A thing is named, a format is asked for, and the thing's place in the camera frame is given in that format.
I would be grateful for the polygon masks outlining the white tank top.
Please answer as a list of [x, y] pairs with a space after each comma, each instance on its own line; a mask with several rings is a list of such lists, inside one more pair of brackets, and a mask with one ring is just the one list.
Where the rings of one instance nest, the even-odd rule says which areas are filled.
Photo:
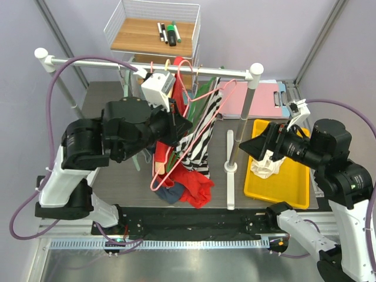
[[280, 167], [284, 163], [286, 157], [274, 162], [271, 160], [272, 156], [273, 152], [267, 150], [264, 158], [261, 161], [256, 161], [253, 159], [251, 161], [250, 171], [261, 179], [267, 179], [273, 174], [279, 174]]

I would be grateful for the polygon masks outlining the green plastic hanger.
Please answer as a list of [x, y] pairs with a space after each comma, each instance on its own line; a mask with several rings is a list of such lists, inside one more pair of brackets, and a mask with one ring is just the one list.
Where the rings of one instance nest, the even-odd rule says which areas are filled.
[[[199, 98], [199, 100], [193, 102], [188, 111], [188, 119], [192, 122], [193, 129], [194, 129], [194, 125], [196, 125], [197, 121], [200, 119], [199, 116], [203, 112], [203, 109], [206, 105], [207, 98], [210, 96], [207, 93], [209, 91], [216, 90], [217, 87], [219, 86], [219, 82], [220, 82], [220, 78], [211, 78], [209, 82], [202, 85], [197, 91], [196, 97]], [[166, 164], [167, 172], [169, 172], [172, 169], [171, 164], [173, 163], [172, 161], [173, 151], [171, 152], [169, 159], [167, 161], [167, 164]]]

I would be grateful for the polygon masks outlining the black white striped top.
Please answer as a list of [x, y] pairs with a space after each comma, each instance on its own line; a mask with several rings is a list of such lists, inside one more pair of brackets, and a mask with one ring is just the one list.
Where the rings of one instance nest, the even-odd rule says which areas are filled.
[[171, 167], [183, 156], [187, 149], [190, 149], [180, 163], [188, 171], [199, 172], [206, 178], [210, 178], [207, 150], [217, 120], [216, 112], [221, 105], [222, 97], [222, 92], [217, 90], [207, 98], [206, 105], [199, 116], [200, 119], [194, 125], [193, 132], [185, 136], [173, 151]]

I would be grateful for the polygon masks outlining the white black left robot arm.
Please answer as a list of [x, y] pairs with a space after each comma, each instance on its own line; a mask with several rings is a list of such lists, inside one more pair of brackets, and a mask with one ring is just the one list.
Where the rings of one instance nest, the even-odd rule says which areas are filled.
[[160, 141], [179, 144], [192, 128], [176, 101], [168, 109], [129, 97], [108, 102], [94, 119], [78, 119], [65, 130], [51, 176], [35, 205], [35, 216], [55, 220], [89, 219], [112, 234], [124, 230], [125, 220], [117, 204], [109, 205], [90, 187], [87, 177], [110, 161], [121, 163]]

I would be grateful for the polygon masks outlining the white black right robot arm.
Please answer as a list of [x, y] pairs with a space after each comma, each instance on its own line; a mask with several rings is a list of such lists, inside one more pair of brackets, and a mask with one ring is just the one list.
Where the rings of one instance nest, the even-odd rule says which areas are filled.
[[375, 281], [375, 242], [372, 220], [366, 217], [373, 185], [369, 172], [349, 159], [352, 140], [345, 126], [332, 119], [315, 122], [310, 137], [296, 125], [271, 122], [240, 149], [260, 161], [267, 151], [271, 160], [289, 158], [314, 170], [314, 181], [323, 191], [336, 220], [340, 242], [325, 238], [304, 221], [287, 202], [266, 209], [265, 224], [273, 232], [292, 235], [314, 259], [324, 281]]

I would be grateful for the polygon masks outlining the wooden hanger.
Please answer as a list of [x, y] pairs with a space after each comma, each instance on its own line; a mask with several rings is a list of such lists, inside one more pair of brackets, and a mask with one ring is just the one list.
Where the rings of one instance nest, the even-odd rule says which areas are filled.
[[165, 174], [165, 165], [167, 162], [168, 152], [169, 148], [166, 145], [157, 142], [156, 152], [154, 155], [154, 171], [156, 174]]

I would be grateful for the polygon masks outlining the mint green hanger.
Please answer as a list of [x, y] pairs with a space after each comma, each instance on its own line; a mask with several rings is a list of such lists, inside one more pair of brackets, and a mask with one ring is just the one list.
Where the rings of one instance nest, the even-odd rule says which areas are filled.
[[[118, 67], [118, 72], [120, 76], [120, 83], [123, 88], [123, 97], [126, 98], [128, 96], [132, 96], [132, 74], [131, 70], [126, 68], [125, 70], [121, 70], [120, 66]], [[139, 172], [140, 165], [137, 159], [137, 155], [132, 156], [132, 161], [135, 166], [135, 169]]]

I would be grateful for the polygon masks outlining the yellow plastic tray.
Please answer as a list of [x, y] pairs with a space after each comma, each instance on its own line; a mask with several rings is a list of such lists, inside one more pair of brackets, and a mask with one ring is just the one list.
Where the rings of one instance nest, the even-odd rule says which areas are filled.
[[266, 202], [287, 202], [296, 209], [307, 209], [310, 205], [310, 169], [291, 159], [286, 159], [277, 174], [266, 179], [256, 176], [251, 171], [254, 163], [249, 157], [244, 195]]

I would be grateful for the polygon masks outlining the red t-shirt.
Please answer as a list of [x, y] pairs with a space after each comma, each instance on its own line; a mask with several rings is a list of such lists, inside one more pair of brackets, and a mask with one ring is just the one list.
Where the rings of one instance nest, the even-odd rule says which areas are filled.
[[[211, 95], [216, 90], [209, 91], [207, 94]], [[185, 92], [185, 86], [183, 83], [182, 75], [177, 75], [176, 82], [174, 83], [173, 87], [172, 98], [176, 101], [177, 107], [179, 108], [179, 112], [183, 115], [183, 117], [187, 119], [188, 111], [191, 107], [191, 104], [199, 100], [199, 98], [195, 96], [194, 99], [190, 99], [186, 103], [184, 100], [188, 97], [189, 95]], [[167, 147], [169, 148], [169, 152], [167, 155], [168, 161], [171, 152], [175, 150], [177, 147]], [[188, 150], [190, 149], [187, 149], [183, 153], [183, 156], [178, 159], [178, 161], [175, 163], [175, 165], [169, 172], [166, 171], [165, 165], [165, 174], [159, 175], [155, 172], [153, 173], [152, 191], [157, 191], [161, 186], [170, 188], [176, 182], [178, 182], [186, 188], [179, 201], [188, 202], [194, 208], [199, 209], [212, 199], [211, 188], [214, 186], [214, 183], [212, 180], [210, 180], [210, 178], [206, 178], [201, 173], [195, 171], [190, 172], [183, 167], [183, 165], [180, 162], [182, 161], [183, 157], [187, 154]]]

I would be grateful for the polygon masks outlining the navy blue garment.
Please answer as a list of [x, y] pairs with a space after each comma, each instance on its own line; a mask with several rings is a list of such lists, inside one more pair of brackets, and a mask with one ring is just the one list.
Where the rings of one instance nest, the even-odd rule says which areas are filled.
[[182, 184], [176, 182], [170, 188], [161, 186], [157, 191], [155, 191], [155, 194], [159, 197], [159, 199], [164, 200], [168, 204], [175, 204], [180, 200], [185, 190], [186, 188]]

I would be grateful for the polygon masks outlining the black white marker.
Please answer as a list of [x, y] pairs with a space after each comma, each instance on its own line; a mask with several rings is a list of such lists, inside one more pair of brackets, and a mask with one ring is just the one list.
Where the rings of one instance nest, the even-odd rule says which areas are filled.
[[161, 30], [162, 30], [163, 40], [164, 40], [165, 44], [168, 44], [169, 41], [168, 41], [168, 37], [167, 37], [165, 24], [161, 23], [160, 26], [161, 26]]
[[161, 42], [164, 42], [164, 35], [163, 35], [163, 32], [162, 32], [162, 26], [160, 24], [160, 22], [157, 22], [157, 28], [158, 28], [158, 31], [159, 31], [159, 36], [160, 36], [160, 41]]

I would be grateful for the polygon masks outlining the green highlighter marker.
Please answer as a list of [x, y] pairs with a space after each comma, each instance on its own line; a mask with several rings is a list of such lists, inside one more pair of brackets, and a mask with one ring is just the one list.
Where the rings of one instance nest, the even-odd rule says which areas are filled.
[[169, 43], [169, 46], [176, 46], [177, 45], [177, 39], [176, 39], [176, 32], [173, 25], [168, 25], [167, 28], [167, 40]]

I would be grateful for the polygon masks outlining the green capped marker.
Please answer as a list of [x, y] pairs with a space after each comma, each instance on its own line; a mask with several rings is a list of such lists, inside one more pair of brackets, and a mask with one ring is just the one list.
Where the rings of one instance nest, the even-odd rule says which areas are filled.
[[174, 31], [175, 31], [175, 34], [176, 34], [176, 40], [178, 43], [181, 43], [182, 42], [182, 39], [180, 37], [180, 34], [179, 34], [179, 30], [178, 30], [178, 27], [177, 27], [177, 24], [176, 24], [176, 21], [172, 21], [172, 25], [174, 27]]

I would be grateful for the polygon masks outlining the silver clothes rack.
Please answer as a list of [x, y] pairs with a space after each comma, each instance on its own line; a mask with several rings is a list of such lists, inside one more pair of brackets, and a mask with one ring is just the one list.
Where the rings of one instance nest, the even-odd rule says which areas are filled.
[[[86, 176], [94, 173], [94, 169], [78, 170], [74, 172], [72, 169], [63, 170], [61, 168], [63, 151], [56, 150], [52, 135], [51, 122], [51, 97], [55, 83], [59, 80], [61, 73], [68, 66], [83, 66], [93, 68], [118, 69], [128, 68], [133, 73], [145, 78], [150, 72], [150, 65], [146, 63], [128, 63], [115, 58], [107, 58], [103, 56], [85, 55], [77, 56], [69, 59], [58, 59], [52, 56], [44, 48], [37, 48], [34, 51], [35, 58], [38, 59], [43, 68], [52, 75], [47, 96], [46, 96], [46, 122], [50, 147], [50, 164], [47, 168], [48, 173], [37, 188], [39, 192], [39, 203], [45, 208], [63, 207], [68, 203], [69, 197], [78, 185], [79, 181]], [[153, 67], [154, 71], [163, 69], [162, 65]], [[224, 164], [224, 170], [227, 174], [227, 208], [234, 210], [234, 175], [237, 171], [236, 157], [239, 151], [239, 144], [243, 138], [248, 113], [253, 100], [254, 93], [259, 85], [260, 77], [264, 72], [264, 67], [260, 63], [254, 63], [250, 69], [245, 71], [215, 69], [215, 68], [194, 68], [192, 66], [184, 67], [182, 65], [170, 66], [167, 69], [170, 73], [182, 73], [192, 75], [197, 72], [203, 76], [215, 76], [218, 78], [229, 78], [231, 81], [242, 79], [247, 82], [247, 93], [243, 103], [243, 110], [236, 132], [229, 130], [227, 132], [227, 160]]]

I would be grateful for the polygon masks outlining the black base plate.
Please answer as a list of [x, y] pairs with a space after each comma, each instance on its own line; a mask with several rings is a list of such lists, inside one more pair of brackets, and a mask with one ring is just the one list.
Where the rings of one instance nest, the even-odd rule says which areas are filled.
[[122, 215], [120, 226], [104, 228], [105, 234], [156, 241], [240, 241], [285, 233], [261, 209], [122, 207]]

